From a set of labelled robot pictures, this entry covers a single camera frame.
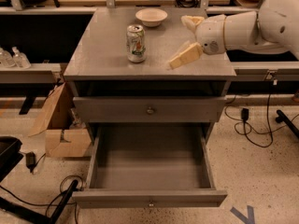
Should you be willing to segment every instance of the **soda can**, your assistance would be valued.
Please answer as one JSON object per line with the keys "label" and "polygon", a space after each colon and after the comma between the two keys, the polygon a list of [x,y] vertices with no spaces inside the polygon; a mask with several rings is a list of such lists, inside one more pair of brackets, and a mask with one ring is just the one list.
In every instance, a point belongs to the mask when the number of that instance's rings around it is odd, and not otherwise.
{"label": "soda can", "polygon": [[127,56],[133,63],[146,59],[145,32],[142,25],[133,24],[127,27]]}

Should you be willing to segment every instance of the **black chair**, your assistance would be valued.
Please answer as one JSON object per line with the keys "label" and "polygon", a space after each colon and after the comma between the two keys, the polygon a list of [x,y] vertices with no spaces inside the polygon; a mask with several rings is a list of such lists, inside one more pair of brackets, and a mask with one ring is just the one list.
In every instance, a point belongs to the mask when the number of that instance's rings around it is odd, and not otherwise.
{"label": "black chair", "polygon": [[[10,171],[19,163],[23,158],[23,155],[19,152],[21,149],[21,141],[15,137],[0,137],[0,183],[10,173]],[[9,202],[0,197],[0,209],[3,209],[10,214],[30,221],[32,223],[56,223],[60,214],[63,212],[68,200],[71,198],[73,191],[78,184],[77,180],[74,180],[67,191],[65,192],[60,203],[57,205],[55,211],[51,217],[43,216],[36,213],[26,207]]]}
{"label": "black chair", "polygon": [[299,138],[299,130],[296,128],[296,126],[293,125],[293,123],[289,120],[289,118],[280,110],[277,110],[278,117],[276,117],[277,123],[285,122],[290,130]]}

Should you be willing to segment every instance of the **cardboard box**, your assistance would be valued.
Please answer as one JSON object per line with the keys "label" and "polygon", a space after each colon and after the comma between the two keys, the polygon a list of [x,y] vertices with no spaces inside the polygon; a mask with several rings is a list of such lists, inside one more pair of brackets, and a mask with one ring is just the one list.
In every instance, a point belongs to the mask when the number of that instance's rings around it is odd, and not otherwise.
{"label": "cardboard box", "polygon": [[73,95],[66,84],[50,92],[28,136],[46,131],[48,157],[87,157],[91,155],[92,139],[87,129],[68,130]]}

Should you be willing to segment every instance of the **speckled floor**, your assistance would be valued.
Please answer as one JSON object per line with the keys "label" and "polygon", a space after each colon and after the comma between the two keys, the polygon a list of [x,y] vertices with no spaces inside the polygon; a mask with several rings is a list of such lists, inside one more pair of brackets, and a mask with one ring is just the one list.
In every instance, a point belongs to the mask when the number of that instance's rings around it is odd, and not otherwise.
{"label": "speckled floor", "polygon": [[[299,114],[299,103],[291,95],[273,95],[270,100],[269,120],[274,131],[277,109],[290,119]],[[12,135],[22,141],[22,152],[34,151],[36,157],[45,152],[45,134],[27,137],[42,100],[37,100],[27,115],[19,116],[22,98],[0,99],[0,135]],[[249,123],[258,132],[267,132],[266,96],[229,97],[226,113],[240,118],[241,107],[249,109]],[[124,208],[79,209],[78,223],[172,223],[172,224],[297,224],[299,223],[299,139],[284,127],[273,132],[274,142],[268,148],[256,147],[235,130],[237,120],[224,112],[215,125],[207,143],[208,157],[217,189],[226,189],[228,196],[219,208]],[[299,127],[299,118],[293,123]],[[242,133],[242,125],[236,125]],[[270,136],[252,131],[249,138],[260,145],[267,145]],[[20,198],[30,203],[49,203],[60,191],[60,184],[68,175],[86,178],[88,159],[45,158],[30,174],[22,159],[2,181]],[[0,189],[0,195],[19,203]],[[28,206],[38,213],[46,207]],[[63,211],[57,223],[76,223],[75,205]],[[0,211],[0,223],[27,223]]]}

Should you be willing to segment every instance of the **closed drawer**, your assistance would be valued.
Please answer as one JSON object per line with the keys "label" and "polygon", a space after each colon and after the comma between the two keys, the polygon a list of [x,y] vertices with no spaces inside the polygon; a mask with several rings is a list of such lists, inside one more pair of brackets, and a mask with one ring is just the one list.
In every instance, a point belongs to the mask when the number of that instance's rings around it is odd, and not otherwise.
{"label": "closed drawer", "polygon": [[224,97],[75,97],[85,122],[216,122]]}
{"label": "closed drawer", "polygon": [[217,207],[201,127],[110,124],[99,128],[87,188],[73,197],[82,208]]}

